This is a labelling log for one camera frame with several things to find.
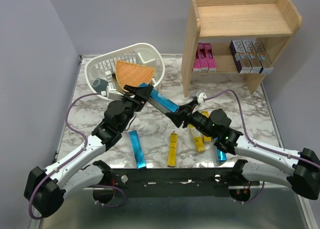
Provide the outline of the pink toothpaste box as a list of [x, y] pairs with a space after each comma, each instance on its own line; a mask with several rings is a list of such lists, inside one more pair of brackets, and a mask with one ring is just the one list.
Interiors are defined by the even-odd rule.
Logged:
[[205, 43], [204, 50], [205, 50], [205, 55], [206, 55], [206, 61], [208, 64], [208, 72], [215, 73], [217, 71], [217, 64], [216, 64], [216, 60], [213, 56], [212, 45], [210, 43]]
[[201, 72], [201, 64], [200, 64], [200, 60], [199, 60], [199, 53], [198, 51], [195, 53], [195, 58], [194, 58], [194, 63], [193, 63], [193, 69], [192, 72], [194, 74], [196, 73], [200, 73]]
[[207, 49], [203, 43], [198, 43], [197, 45], [197, 54], [198, 54], [198, 60], [200, 64], [201, 72], [208, 72], [209, 65], [207, 60]]

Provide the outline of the blue green toothpaste box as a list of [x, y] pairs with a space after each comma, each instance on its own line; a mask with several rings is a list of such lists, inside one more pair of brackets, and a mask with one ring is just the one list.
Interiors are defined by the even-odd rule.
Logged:
[[147, 100], [149, 104], [151, 104], [154, 108], [160, 111], [163, 114], [166, 113], [175, 113], [178, 111], [179, 106], [175, 104], [173, 101], [169, 100], [168, 98], [164, 97], [160, 94], [152, 85], [147, 85], [146, 83], [142, 83], [139, 85], [140, 88], [142, 87], [151, 87], [152, 91], [150, 96]]

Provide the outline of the black base bar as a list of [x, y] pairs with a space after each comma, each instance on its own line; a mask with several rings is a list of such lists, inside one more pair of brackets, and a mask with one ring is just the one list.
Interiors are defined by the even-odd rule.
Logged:
[[128, 198], [228, 197], [229, 187], [249, 184], [239, 170], [213, 168], [112, 169], [97, 185], [114, 185]]

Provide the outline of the dark teal cup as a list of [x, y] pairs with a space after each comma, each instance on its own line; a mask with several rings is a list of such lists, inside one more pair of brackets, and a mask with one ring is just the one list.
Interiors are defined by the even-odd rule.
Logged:
[[91, 84], [96, 93], [106, 92], [109, 83], [102, 78], [95, 78]]

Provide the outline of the silver toothpaste box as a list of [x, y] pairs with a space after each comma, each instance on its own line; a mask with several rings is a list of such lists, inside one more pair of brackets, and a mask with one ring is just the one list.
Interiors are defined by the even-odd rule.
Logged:
[[242, 40], [242, 44], [252, 67], [250, 74], [259, 74], [262, 69], [262, 65], [257, 56], [253, 43], [250, 40]]

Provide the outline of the white plastic basket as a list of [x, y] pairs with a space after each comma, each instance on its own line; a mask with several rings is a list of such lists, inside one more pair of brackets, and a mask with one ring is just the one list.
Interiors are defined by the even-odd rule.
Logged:
[[96, 92], [92, 86], [93, 81], [95, 79], [107, 81], [108, 77], [110, 77], [108, 73], [116, 71], [117, 60], [155, 68], [151, 85], [157, 91], [161, 88], [162, 79], [165, 75], [164, 60], [153, 45], [141, 42], [98, 55], [88, 62], [84, 67], [84, 75], [88, 87], [93, 93]]

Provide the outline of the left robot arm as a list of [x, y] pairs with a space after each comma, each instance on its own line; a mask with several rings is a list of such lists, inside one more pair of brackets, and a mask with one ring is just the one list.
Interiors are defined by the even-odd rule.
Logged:
[[61, 160], [44, 169], [35, 167], [28, 175], [24, 197], [29, 201], [28, 213], [34, 220], [53, 215], [72, 194], [87, 187], [104, 187], [117, 190], [112, 185], [110, 167], [91, 160], [104, 154], [121, 138], [135, 113], [140, 112], [150, 98], [153, 86], [126, 85], [127, 92], [107, 106], [102, 121], [84, 142]]

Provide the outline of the metallic blue toothpaste box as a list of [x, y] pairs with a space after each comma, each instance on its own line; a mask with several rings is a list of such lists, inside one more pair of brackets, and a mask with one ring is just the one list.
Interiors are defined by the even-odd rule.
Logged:
[[130, 138], [130, 142], [131, 142], [131, 146], [132, 146], [132, 150], [133, 150], [134, 159], [136, 162], [136, 167], [138, 169], [146, 168], [147, 165], [146, 165], [146, 162], [144, 159], [144, 155], [142, 152], [142, 148], [141, 148], [141, 144], [139, 141], [137, 131], [136, 130], [130, 131], [129, 138]]
[[225, 152], [219, 150], [218, 148], [215, 150], [216, 152], [216, 160], [218, 163], [224, 163], [227, 161], [227, 155]]

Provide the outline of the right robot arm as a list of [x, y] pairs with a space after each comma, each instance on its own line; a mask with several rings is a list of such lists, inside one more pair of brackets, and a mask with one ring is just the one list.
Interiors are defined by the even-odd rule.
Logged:
[[215, 146], [224, 153], [252, 158], [266, 165], [259, 169], [246, 162], [230, 172], [230, 180], [241, 185], [245, 181], [264, 181], [291, 188], [296, 194], [317, 200], [320, 195], [320, 159], [304, 148], [301, 151], [271, 146], [254, 140], [230, 127], [231, 119], [222, 109], [209, 116], [194, 111], [196, 104], [182, 105], [165, 115], [176, 127], [194, 126], [200, 133], [215, 140]]

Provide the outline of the wooden two-tier shelf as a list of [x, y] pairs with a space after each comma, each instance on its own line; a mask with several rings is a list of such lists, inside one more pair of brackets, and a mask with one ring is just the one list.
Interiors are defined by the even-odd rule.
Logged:
[[181, 64], [184, 96], [200, 39], [256, 38], [275, 65], [302, 23], [292, 0], [190, 0]]

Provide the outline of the yellow toothpaste box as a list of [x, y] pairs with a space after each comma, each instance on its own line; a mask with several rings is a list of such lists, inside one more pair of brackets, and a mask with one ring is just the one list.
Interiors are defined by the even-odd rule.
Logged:
[[189, 130], [193, 138], [196, 152], [203, 153], [205, 151], [205, 146], [202, 140], [202, 134], [191, 124], [189, 125]]
[[171, 168], [174, 168], [176, 166], [177, 142], [178, 142], [178, 135], [176, 134], [175, 131], [173, 131], [170, 134], [168, 159], [167, 159], [167, 166]]
[[[206, 118], [209, 118], [209, 112], [208, 111], [201, 111], [201, 114], [204, 115]], [[209, 129], [207, 122], [204, 123], [203, 129], [202, 129], [202, 135], [203, 135], [203, 143], [211, 143], [212, 137], [209, 135]]]

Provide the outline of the purple toothpaste box with cloud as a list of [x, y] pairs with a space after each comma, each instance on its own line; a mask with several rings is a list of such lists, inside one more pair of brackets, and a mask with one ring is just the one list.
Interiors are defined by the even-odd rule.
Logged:
[[260, 61], [261, 64], [261, 70], [260, 74], [261, 75], [269, 75], [273, 71], [274, 67], [272, 65], [272, 62], [265, 50], [265, 47], [260, 40], [256, 40], [252, 42], [253, 47], [255, 49], [256, 55]]

